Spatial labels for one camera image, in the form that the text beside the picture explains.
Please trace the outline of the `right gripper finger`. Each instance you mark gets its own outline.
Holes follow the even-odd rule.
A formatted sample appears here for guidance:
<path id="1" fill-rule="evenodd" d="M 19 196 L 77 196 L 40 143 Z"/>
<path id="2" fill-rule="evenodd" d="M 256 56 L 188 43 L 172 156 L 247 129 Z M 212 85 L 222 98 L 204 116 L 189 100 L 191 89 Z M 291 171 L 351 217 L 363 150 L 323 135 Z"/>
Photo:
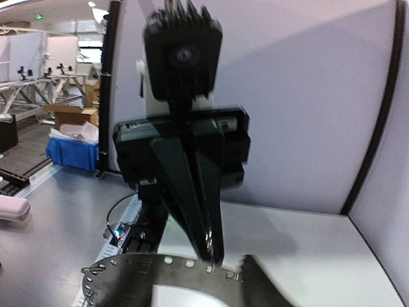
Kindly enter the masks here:
<path id="1" fill-rule="evenodd" d="M 241 265 L 244 306 L 293 307 L 271 282 L 253 255 L 245 255 Z"/>

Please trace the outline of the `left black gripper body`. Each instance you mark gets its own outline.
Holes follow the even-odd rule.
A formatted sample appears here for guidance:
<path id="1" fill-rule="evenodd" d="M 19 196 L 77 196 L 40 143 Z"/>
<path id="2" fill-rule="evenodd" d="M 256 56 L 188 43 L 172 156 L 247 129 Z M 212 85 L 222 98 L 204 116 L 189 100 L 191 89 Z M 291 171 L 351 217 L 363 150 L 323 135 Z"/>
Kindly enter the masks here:
<path id="1" fill-rule="evenodd" d="M 229 189 L 243 182 L 250 117 L 242 107 L 160 115 L 116 124 L 117 163 L 131 187 L 156 178 L 167 185 Z"/>

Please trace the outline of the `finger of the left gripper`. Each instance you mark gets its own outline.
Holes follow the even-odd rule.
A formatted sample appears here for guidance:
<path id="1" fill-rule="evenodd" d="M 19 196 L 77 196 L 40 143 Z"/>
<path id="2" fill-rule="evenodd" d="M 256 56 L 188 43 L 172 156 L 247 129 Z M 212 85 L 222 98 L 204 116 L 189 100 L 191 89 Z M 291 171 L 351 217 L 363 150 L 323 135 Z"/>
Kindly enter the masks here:
<path id="1" fill-rule="evenodd" d="M 165 203 L 185 230 L 198 257 L 208 259 L 206 222 L 188 155 L 180 138 L 157 138 L 151 142 L 154 165 L 166 187 Z"/>
<path id="2" fill-rule="evenodd" d="M 188 209 L 190 238 L 200 259 L 221 265 L 224 241 L 220 186 L 224 136 L 219 129 L 192 131 L 187 151 L 194 202 Z"/>

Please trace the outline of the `metal ring disc with keyrings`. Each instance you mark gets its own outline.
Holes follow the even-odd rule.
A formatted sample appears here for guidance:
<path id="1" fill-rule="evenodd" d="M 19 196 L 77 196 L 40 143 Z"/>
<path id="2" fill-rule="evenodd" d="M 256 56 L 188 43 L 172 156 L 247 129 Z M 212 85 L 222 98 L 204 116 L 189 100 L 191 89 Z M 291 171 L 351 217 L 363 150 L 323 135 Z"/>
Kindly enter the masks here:
<path id="1" fill-rule="evenodd" d="M 103 258 L 82 268 L 82 292 L 86 306 L 149 306 L 155 286 L 196 291 L 227 306 L 245 306 L 247 266 L 237 269 L 177 255 L 125 253 Z"/>

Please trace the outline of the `blue plastic bin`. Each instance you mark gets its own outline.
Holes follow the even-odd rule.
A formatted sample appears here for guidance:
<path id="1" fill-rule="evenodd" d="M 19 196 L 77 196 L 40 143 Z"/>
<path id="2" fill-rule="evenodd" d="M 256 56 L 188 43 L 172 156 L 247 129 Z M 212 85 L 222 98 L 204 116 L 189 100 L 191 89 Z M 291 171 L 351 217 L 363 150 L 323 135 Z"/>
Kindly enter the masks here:
<path id="1" fill-rule="evenodd" d="M 53 163 L 96 171 L 98 168 L 98 143 L 84 143 L 69 139 L 50 138 L 46 147 L 46 156 Z"/>

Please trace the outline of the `brown cardboard box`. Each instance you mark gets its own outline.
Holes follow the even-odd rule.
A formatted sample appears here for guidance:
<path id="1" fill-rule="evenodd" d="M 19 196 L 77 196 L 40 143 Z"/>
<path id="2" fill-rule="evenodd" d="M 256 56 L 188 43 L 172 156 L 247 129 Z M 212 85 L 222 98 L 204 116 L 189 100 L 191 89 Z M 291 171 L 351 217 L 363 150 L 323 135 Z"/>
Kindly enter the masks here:
<path id="1" fill-rule="evenodd" d="M 77 106 L 46 105 L 47 112 L 54 113 L 55 128 L 59 129 L 64 124 L 83 125 L 86 122 L 98 126 L 98 110 L 95 108 L 81 108 Z"/>

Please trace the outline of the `pink oval case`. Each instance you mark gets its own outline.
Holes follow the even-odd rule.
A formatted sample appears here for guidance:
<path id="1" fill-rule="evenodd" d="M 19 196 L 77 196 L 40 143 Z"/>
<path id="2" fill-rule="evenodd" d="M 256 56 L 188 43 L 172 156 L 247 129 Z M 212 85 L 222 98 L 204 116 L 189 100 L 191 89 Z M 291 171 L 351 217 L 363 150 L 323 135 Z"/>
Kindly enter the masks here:
<path id="1" fill-rule="evenodd" d="M 27 199 L 5 195 L 1 195 L 0 206 L 0 218 L 3 221 L 23 222 L 31 210 Z"/>

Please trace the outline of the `left black frame post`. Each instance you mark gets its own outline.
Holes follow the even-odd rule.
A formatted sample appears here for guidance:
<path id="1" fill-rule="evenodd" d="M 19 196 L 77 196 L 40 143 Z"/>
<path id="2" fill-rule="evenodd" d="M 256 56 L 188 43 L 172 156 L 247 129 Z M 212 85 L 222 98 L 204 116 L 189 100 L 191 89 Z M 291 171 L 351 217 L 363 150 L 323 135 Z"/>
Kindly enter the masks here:
<path id="1" fill-rule="evenodd" d="M 109 122 L 111 115 L 111 84 L 116 48 L 116 35 L 122 1 L 110 1 L 107 28 L 102 47 L 102 70 L 100 75 L 98 170 L 95 178 L 102 178 L 109 170 Z"/>

